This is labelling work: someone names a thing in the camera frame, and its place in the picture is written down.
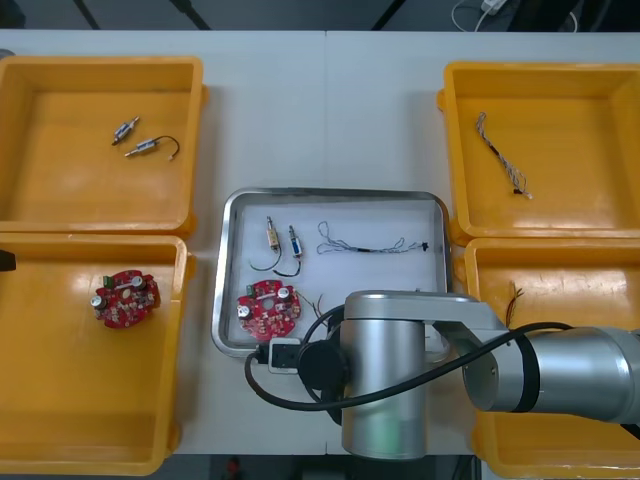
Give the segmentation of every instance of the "circuit board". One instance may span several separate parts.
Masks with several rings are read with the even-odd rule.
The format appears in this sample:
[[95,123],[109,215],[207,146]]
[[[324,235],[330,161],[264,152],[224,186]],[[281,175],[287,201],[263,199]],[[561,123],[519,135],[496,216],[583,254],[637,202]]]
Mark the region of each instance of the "circuit board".
[[279,280],[248,285],[247,295],[238,298],[240,326],[259,342],[289,335],[300,311],[295,289]]
[[103,287],[96,290],[91,305],[105,327],[132,327],[160,305],[158,284],[152,275],[143,275],[139,270],[105,276]]

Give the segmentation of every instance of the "white table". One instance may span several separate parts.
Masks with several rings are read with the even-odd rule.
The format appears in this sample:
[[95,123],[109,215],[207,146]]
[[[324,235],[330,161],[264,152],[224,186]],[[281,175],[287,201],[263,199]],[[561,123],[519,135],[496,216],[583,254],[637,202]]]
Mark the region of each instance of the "white table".
[[[640,62],[637,34],[0,31],[29,55],[196,55],[211,99],[196,179],[198,258],[179,359],[179,453],[344,453],[323,413],[272,407],[242,362],[210,335],[220,214],[247,186],[426,190],[451,209],[445,132],[435,107],[454,60]],[[257,379],[307,401],[296,378]],[[429,453],[470,453],[473,411],[458,374],[429,387]]]

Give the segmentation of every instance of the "yellow plastic bin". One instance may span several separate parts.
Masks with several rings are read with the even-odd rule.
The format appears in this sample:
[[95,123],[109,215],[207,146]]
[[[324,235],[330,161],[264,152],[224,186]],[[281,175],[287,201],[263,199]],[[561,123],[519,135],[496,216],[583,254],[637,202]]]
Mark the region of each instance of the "yellow plastic bin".
[[[187,250],[177,237],[0,234],[0,473],[146,475],[175,448]],[[103,275],[154,276],[160,305],[114,330]]]
[[[640,239],[477,239],[468,293],[510,328],[560,321],[640,328]],[[619,425],[570,415],[477,412],[473,449],[505,478],[638,478],[638,440]]]
[[[453,238],[640,237],[640,67],[452,63],[445,113]],[[485,133],[527,177],[513,193]]]
[[[0,62],[0,232],[187,236],[202,103],[193,57]],[[115,130],[139,116],[124,142]],[[143,156],[136,143],[169,135]]]

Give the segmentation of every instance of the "plug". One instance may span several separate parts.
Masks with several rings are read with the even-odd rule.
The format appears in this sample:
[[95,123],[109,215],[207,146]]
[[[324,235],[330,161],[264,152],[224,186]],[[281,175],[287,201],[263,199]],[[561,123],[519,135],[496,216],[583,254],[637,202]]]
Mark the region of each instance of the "plug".
[[482,0],[480,8],[482,8],[483,12],[488,12],[488,15],[495,15],[504,7],[507,1],[508,0]]

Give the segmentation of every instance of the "cylindrical connector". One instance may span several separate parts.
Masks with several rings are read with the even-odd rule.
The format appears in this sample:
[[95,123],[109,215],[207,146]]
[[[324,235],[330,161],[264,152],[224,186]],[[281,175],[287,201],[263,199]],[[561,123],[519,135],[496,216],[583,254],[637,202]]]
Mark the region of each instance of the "cylindrical connector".
[[293,225],[289,225],[289,239],[291,240],[291,248],[293,248],[293,257],[300,258],[302,256],[302,244],[300,243],[300,239],[296,236]]
[[280,240],[278,240],[278,232],[273,228],[273,221],[271,217],[267,217],[267,240],[269,241],[269,247],[274,252],[280,250]]

